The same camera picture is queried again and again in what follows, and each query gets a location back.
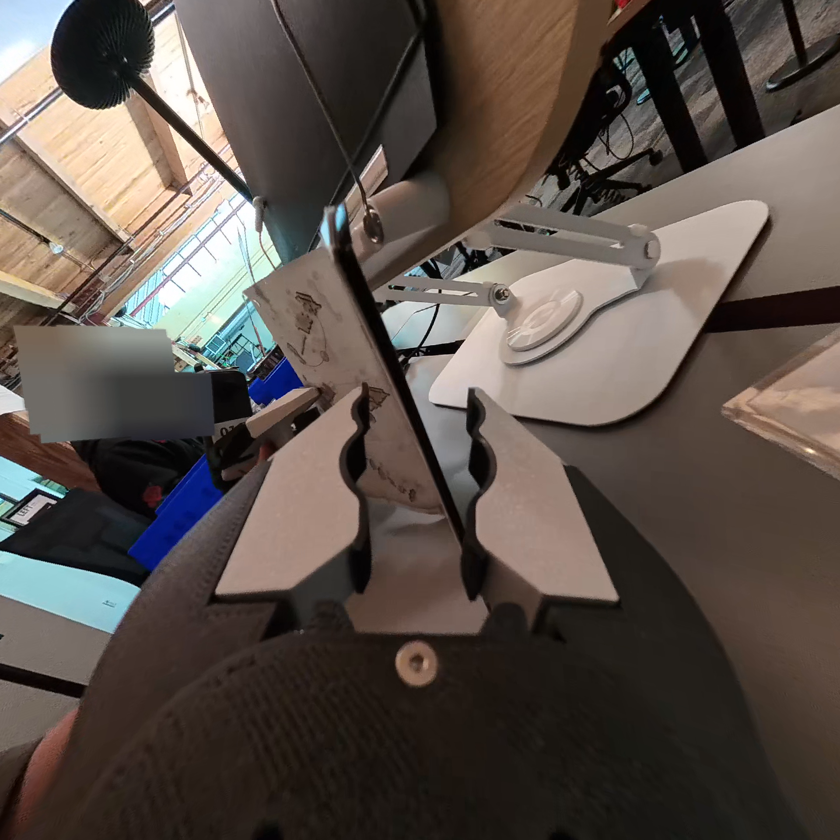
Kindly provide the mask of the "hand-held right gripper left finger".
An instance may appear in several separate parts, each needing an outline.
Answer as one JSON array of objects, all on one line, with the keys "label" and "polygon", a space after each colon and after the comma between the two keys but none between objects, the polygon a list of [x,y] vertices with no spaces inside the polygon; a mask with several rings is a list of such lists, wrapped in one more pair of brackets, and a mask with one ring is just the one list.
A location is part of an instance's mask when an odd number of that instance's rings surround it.
[{"label": "hand-held right gripper left finger", "polygon": [[215,589],[220,602],[273,602],[291,624],[344,603],[371,578],[366,469],[370,392],[355,387],[283,444]]}]

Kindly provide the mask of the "clear acrylic box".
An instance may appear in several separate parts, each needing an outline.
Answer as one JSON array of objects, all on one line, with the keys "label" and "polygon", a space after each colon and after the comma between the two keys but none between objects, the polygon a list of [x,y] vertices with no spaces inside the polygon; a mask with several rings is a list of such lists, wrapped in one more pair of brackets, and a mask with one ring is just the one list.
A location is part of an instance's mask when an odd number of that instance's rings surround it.
[{"label": "clear acrylic box", "polygon": [[839,479],[839,331],[723,404],[721,414]]}]

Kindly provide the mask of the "black monitor on stand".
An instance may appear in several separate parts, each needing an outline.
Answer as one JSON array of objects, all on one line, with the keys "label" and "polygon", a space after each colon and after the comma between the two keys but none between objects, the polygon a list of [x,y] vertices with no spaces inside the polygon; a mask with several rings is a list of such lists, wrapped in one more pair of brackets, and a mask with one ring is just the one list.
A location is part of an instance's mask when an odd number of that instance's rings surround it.
[{"label": "black monitor on stand", "polygon": [[306,254],[351,188],[298,46],[353,166],[379,147],[384,186],[435,172],[448,221],[397,271],[535,186],[571,130],[612,2],[176,2],[247,186],[282,263]]}]

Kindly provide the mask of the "grey desk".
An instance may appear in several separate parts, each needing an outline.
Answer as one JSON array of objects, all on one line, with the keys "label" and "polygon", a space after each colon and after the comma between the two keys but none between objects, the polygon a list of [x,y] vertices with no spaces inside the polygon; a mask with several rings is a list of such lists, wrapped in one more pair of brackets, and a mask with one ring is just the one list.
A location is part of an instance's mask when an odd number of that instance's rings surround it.
[{"label": "grey desk", "polygon": [[[725,301],[838,285],[838,107],[602,213],[659,228],[760,200],[770,221]],[[838,481],[721,407],[838,328],[704,333],[645,412],[526,422],[670,564],[738,673],[811,838],[838,838]]]}]

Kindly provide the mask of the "black pleated disc lamp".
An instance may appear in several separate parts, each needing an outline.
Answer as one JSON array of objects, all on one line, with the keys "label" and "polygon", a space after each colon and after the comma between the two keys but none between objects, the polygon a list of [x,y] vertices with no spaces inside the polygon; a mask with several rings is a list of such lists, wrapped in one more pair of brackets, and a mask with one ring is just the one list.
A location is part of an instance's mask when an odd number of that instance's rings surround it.
[{"label": "black pleated disc lamp", "polygon": [[75,1],[61,16],[50,46],[59,89],[89,110],[125,103],[136,92],[248,203],[245,181],[152,89],[144,75],[154,58],[151,16],[137,1]]}]

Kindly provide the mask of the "white metal stand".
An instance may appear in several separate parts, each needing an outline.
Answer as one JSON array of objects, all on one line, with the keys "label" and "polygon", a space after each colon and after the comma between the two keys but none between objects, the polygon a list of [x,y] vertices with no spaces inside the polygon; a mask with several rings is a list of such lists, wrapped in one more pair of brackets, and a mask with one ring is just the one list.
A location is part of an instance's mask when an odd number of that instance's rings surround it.
[{"label": "white metal stand", "polygon": [[770,219],[760,200],[651,229],[509,202],[465,237],[566,257],[515,281],[399,276],[378,301],[485,308],[429,390],[466,408],[480,389],[510,415],[601,427],[655,402]]}]

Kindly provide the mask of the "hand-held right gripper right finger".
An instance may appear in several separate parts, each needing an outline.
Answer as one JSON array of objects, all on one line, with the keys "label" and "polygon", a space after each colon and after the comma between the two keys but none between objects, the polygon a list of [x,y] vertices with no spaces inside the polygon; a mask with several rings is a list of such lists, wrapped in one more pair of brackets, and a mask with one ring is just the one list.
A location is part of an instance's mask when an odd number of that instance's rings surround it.
[{"label": "hand-held right gripper right finger", "polygon": [[459,571],[470,601],[519,607],[540,624],[552,606],[612,607],[619,594],[562,459],[485,391],[468,391],[467,505]]}]

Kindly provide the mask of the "black table legs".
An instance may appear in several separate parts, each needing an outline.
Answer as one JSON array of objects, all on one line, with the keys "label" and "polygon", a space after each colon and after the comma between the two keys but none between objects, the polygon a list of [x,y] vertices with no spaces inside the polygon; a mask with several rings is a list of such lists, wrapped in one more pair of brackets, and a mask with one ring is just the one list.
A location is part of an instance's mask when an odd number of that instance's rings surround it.
[{"label": "black table legs", "polygon": [[658,23],[667,12],[693,18],[724,116],[741,149],[765,136],[757,103],[730,18],[722,1],[632,1],[613,20],[614,45],[630,48],[684,173],[708,163],[697,128],[679,88],[667,38]]}]

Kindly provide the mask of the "illustrated instruction booklet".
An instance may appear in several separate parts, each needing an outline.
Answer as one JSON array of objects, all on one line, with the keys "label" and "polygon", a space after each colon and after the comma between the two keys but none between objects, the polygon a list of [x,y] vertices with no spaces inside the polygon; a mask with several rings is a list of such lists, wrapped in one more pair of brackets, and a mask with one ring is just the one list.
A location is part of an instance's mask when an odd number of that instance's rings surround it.
[{"label": "illustrated instruction booklet", "polygon": [[461,543],[464,523],[354,253],[344,205],[325,209],[320,234],[319,247],[275,269],[246,296],[301,383],[318,388],[325,406],[367,385],[363,493],[445,516]]}]

